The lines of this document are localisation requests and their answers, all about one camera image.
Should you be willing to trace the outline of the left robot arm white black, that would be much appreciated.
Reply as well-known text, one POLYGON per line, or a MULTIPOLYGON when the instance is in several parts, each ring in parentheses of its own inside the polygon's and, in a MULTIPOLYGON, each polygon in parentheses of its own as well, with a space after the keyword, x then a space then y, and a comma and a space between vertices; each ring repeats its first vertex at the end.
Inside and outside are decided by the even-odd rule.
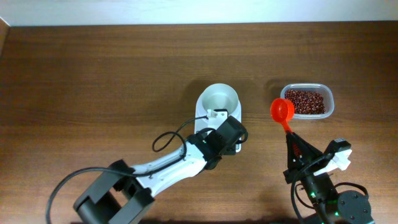
POLYGON ((228 116, 217 129, 204 128, 190 135, 160 159, 131 167, 118 160, 78 197, 73 208, 84 223, 139 223, 157 194, 214 169, 223 155, 234 155, 247 137, 246 128, 228 116))

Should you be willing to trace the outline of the red beans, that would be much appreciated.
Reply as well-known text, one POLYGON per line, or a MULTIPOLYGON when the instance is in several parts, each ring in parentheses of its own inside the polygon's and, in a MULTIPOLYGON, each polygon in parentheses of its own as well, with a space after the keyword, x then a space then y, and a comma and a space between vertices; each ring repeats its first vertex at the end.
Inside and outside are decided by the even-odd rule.
POLYGON ((313 91, 287 90, 285 99, 290 100, 295 106, 296 114, 323 114, 325 105, 323 96, 313 91))

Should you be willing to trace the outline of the orange measuring scoop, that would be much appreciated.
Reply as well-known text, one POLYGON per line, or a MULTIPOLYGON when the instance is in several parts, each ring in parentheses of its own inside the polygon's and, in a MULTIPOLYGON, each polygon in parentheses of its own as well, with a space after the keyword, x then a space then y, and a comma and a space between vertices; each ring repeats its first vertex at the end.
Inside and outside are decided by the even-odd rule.
POLYGON ((271 117, 276 122, 282 125, 285 133, 293 133, 289 126, 289 121, 293 118, 295 113, 294 104, 284 98, 275 99, 270 108, 271 117))

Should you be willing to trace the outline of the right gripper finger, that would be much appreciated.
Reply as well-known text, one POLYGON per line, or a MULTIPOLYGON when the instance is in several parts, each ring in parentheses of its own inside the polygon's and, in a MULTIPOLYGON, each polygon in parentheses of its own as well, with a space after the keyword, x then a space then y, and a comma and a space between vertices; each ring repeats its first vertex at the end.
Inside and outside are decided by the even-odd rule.
POLYGON ((292 146, 294 154, 298 158, 312 160, 323 155, 321 151, 306 142, 296 133, 292 133, 292 146))
POLYGON ((286 144, 287 144, 287 168, 293 169, 297 165, 297 145, 296 138, 290 131, 286 133, 286 144))

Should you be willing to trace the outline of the white digital kitchen scale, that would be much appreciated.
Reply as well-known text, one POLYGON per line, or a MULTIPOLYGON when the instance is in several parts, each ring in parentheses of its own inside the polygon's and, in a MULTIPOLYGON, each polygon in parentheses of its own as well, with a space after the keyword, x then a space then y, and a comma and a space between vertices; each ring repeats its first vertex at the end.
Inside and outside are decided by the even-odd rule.
POLYGON ((245 127, 242 124, 241 118, 236 119, 234 116, 228 114, 228 118, 219 126, 209 126, 207 114, 202 114, 197 116, 196 107, 195 107, 195 117, 196 118, 201 117, 201 119, 195 121, 194 133, 198 134, 200 131, 204 131, 205 128, 217 129, 219 132, 221 132, 221 134, 225 138, 227 137, 228 134, 232 135, 235 138, 235 140, 231 141, 234 143, 234 145, 231 146, 231 148, 229 149, 229 154, 237 154, 238 152, 241 151, 241 145, 247 133, 245 127))

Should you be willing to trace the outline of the white round bowl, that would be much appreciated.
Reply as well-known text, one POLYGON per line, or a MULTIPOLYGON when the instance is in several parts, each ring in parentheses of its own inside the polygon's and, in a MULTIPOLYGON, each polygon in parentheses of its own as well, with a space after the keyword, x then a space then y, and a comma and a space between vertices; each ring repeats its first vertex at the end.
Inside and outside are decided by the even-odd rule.
POLYGON ((197 116, 207 114, 207 110, 226 109, 236 119, 241 118, 241 104, 235 89, 224 83, 208 86, 196 103, 197 116))

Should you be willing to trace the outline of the clear plastic container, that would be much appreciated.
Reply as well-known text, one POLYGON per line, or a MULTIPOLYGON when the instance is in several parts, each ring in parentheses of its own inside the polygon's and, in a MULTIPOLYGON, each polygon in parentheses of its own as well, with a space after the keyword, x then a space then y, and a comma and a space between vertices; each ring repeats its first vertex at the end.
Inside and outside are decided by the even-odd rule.
POLYGON ((289 84, 283 87, 280 97, 293 103, 293 119, 324 119, 335 110, 332 91, 319 83, 289 84))

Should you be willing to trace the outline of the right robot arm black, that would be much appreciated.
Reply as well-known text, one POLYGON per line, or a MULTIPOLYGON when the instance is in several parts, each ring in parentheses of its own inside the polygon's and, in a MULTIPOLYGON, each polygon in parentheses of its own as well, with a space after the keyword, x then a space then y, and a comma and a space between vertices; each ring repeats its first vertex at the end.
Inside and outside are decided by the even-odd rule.
POLYGON ((346 170, 351 144, 332 140, 321 152, 298 134, 286 132, 290 199, 299 223, 374 223, 369 193, 351 182, 334 184, 329 172, 346 170))

